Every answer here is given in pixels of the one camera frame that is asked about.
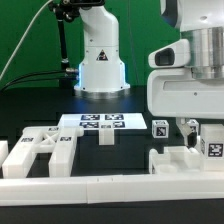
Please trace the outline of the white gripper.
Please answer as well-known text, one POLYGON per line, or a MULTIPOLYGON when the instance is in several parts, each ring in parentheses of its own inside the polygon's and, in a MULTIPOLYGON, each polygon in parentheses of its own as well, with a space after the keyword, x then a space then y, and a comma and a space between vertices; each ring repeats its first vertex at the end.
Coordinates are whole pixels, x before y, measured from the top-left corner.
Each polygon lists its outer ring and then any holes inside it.
POLYGON ((178 40, 152 52, 148 62, 153 71, 147 80, 147 105, 153 116, 176 117, 184 145, 197 144, 189 118, 224 119, 224 79, 197 80, 187 67, 190 44, 178 40))

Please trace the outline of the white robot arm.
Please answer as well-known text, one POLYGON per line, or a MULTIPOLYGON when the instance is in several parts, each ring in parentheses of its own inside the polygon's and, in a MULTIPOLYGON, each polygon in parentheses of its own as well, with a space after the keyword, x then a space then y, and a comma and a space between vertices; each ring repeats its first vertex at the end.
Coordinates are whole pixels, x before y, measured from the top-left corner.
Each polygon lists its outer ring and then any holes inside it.
MULTIPOLYGON (((160 7, 180 39, 148 56, 149 111, 174 117, 182 132, 187 118, 224 119, 224 0, 160 0, 160 7)), ((90 97, 128 90, 117 19, 93 4, 80 14, 85 56, 74 89, 90 97)))

